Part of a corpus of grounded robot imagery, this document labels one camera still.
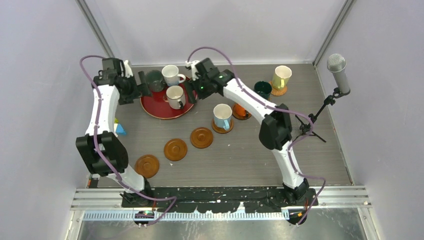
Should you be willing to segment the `red round tray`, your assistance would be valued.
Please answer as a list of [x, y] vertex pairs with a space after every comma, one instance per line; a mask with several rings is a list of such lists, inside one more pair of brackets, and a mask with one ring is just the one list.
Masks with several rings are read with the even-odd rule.
[[188, 101], [188, 94], [183, 84], [177, 86], [182, 87], [185, 93], [185, 106], [183, 109], [172, 109], [170, 107], [166, 97], [166, 90], [169, 86], [166, 84], [165, 88], [160, 92], [151, 91], [151, 97], [143, 96], [140, 98], [144, 111], [150, 116], [161, 120], [176, 119], [188, 113], [194, 107], [194, 104]]

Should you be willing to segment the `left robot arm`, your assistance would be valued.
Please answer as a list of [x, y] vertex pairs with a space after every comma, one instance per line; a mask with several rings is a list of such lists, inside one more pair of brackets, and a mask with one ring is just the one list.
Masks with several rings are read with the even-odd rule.
[[144, 79], [137, 84], [129, 60], [101, 58], [102, 68], [89, 77], [93, 92], [93, 108], [89, 125], [83, 136], [77, 137], [76, 148], [88, 171], [93, 175], [114, 180], [124, 192], [123, 200], [148, 207], [153, 193], [145, 177], [129, 164], [126, 148], [115, 130], [119, 105], [132, 104], [135, 99], [151, 96]]

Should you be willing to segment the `light blue mug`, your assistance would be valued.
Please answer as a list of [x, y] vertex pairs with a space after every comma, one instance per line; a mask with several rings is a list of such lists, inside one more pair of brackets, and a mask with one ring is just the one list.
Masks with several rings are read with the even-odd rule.
[[224, 103], [217, 104], [213, 109], [214, 124], [225, 131], [231, 126], [232, 108]]

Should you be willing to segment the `wooden coaster three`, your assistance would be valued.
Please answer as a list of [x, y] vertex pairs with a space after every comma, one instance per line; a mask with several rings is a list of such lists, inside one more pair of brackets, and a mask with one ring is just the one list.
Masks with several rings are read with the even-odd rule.
[[214, 140], [212, 131], [206, 127], [195, 128], [190, 134], [191, 144], [198, 149], [209, 147]]

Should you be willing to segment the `wooden coaster two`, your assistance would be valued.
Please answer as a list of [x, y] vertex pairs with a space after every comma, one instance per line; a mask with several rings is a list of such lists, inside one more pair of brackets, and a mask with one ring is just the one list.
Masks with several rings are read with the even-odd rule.
[[212, 119], [212, 121], [211, 121], [211, 126], [212, 126], [212, 129], [216, 133], [218, 133], [218, 134], [227, 134], [227, 133], [229, 133], [234, 128], [234, 120], [233, 119], [230, 119], [230, 121], [229, 121], [229, 129], [224, 129], [223, 127], [219, 127], [218, 125], [216, 125], [214, 119]]

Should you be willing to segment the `yellow cream mug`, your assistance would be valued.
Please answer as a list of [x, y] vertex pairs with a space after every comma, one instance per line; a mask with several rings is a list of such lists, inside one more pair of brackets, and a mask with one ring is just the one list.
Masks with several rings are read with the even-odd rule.
[[272, 87], [276, 90], [285, 88], [292, 76], [292, 70], [286, 65], [277, 66], [272, 78]]

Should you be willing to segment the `wooden coaster four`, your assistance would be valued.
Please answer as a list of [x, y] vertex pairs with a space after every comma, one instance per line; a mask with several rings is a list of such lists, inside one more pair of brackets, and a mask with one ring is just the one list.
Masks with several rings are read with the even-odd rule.
[[163, 149], [165, 157], [173, 162], [182, 160], [187, 152], [187, 144], [180, 138], [174, 138], [169, 140]]

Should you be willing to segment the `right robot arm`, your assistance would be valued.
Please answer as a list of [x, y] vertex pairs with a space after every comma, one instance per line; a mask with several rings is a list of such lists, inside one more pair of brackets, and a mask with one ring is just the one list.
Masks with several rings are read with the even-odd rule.
[[300, 171], [293, 150], [292, 111], [284, 104], [276, 105], [247, 87], [234, 70], [219, 70], [209, 58], [187, 60], [185, 68], [192, 78], [184, 82], [190, 103], [212, 94], [232, 100], [260, 123], [259, 141], [273, 153], [283, 180], [283, 195], [291, 205], [299, 205], [309, 190], [307, 177]]

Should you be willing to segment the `orange black mug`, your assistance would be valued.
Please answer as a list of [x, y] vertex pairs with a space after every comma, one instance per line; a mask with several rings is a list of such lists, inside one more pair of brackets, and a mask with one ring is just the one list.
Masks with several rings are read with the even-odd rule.
[[247, 118], [249, 116], [249, 112], [246, 111], [241, 105], [236, 103], [234, 105], [234, 113], [236, 113], [238, 116], [242, 118]]

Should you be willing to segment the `silver white mug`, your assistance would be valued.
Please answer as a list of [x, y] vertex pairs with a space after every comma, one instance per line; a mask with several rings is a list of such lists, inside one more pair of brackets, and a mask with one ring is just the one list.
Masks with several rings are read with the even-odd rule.
[[166, 98], [169, 106], [174, 110], [182, 110], [186, 104], [184, 89], [179, 85], [173, 85], [167, 88]]

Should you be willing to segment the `wooden coaster five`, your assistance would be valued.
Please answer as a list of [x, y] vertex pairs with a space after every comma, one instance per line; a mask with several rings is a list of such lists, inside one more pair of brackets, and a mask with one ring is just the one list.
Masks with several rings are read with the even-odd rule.
[[134, 165], [134, 170], [146, 179], [154, 177], [160, 169], [158, 158], [151, 154], [141, 156]]

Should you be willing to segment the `dark green mug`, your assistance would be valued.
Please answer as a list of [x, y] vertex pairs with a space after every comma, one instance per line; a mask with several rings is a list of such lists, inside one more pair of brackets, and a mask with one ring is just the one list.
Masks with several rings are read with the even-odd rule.
[[253, 91], [266, 100], [270, 98], [272, 89], [272, 85], [266, 81], [258, 81], [253, 87]]

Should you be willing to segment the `wooden coaster one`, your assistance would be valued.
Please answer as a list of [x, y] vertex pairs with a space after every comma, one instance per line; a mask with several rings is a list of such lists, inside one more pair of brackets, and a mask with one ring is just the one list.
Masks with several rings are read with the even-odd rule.
[[241, 105], [235, 103], [232, 107], [232, 115], [241, 121], [249, 119], [252, 115], [245, 110]]

